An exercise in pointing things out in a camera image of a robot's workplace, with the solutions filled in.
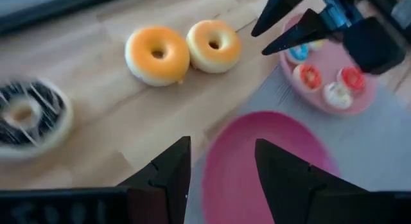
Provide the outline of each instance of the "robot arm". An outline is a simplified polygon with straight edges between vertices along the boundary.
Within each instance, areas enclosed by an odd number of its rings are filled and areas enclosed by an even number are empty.
[[[369,192],[264,139],[258,175],[276,224],[410,223],[411,193]]]
[[[0,223],[183,224],[190,176],[182,137],[117,187],[0,191]]]
[[[257,37],[266,32],[303,0],[268,0],[263,13],[251,35]],[[359,68],[370,74],[382,74],[402,62],[405,50],[392,38],[375,17],[363,18],[355,2],[357,0],[324,0],[326,7],[320,13],[306,10],[301,20],[288,31],[277,37],[262,52],[270,55],[303,43],[319,39],[341,42]],[[369,0],[380,9],[382,14],[392,10],[389,16],[393,27],[411,40],[411,15],[404,16],[409,10],[410,0],[402,0],[397,6],[387,6],[386,0]]]

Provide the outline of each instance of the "donut hole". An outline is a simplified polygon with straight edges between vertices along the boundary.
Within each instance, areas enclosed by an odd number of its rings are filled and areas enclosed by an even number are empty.
[[[166,56],[166,53],[162,50],[154,50],[152,51],[152,55],[154,58],[163,59]]]
[[[209,41],[208,45],[213,49],[219,49],[220,48],[220,43],[216,40]]]
[[[34,111],[29,106],[23,106],[10,111],[10,117],[16,123],[25,123],[31,120],[34,116]]]
[[[3,111],[4,120],[14,127],[31,128],[37,125],[42,113],[41,106],[32,98],[15,98]]]
[[[313,81],[315,79],[314,73],[308,73],[307,74],[307,79],[308,79],[308,81]]]

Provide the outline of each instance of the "gray mat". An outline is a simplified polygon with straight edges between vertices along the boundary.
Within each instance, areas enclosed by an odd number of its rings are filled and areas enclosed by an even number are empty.
[[[343,179],[370,191],[411,190],[411,115],[383,87],[365,112],[337,117],[307,104],[277,67],[240,115],[261,110],[284,112],[305,124],[327,146]],[[205,223],[200,201],[205,159],[192,170],[186,223]]]

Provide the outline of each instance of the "donut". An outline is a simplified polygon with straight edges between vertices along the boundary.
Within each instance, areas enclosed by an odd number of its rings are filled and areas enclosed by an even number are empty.
[[[175,31],[152,26],[134,32],[125,46],[128,68],[152,86],[167,86],[183,79],[189,67],[186,41]]]
[[[224,73],[240,59],[241,42],[223,21],[206,20],[188,31],[191,63],[207,73]]]
[[[69,99],[36,79],[0,86],[0,159],[28,159],[57,147],[73,123]]]
[[[295,81],[308,92],[315,92],[321,87],[322,79],[320,71],[308,64],[300,64],[293,71]]]
[[[332,82],[324,86],[324,100],[336,109],[344,110],[353,104],[353,98],[348,89],[340,82]]]
[[[302,64],[308,59],[308,45],[302,44],[300,46],[291,47],[286,50],[287,60],[293,64]]]
[[[318,51],[322,48],[323,45],[324,45],[324,40],[317,40],[317,41],[310,42],[308,44],[308,48],[313,51]]]
[[[365,89],[365,76],[355,67],[345,67],[341,69],[337,74],[337,80],[352,93],[359,93]]]

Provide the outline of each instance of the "orange glazed donut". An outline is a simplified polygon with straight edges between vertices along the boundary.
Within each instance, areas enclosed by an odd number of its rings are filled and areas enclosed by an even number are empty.
[[[131,72],[153,86],[167,86],[183,79],[189,67],[189,50],[175,31],[153,26],[128,38],[125,58]]]
[[[207,73],[224,73],[240,59],[241,42],[223,21],[195,24],[186,37],[192,64]]]

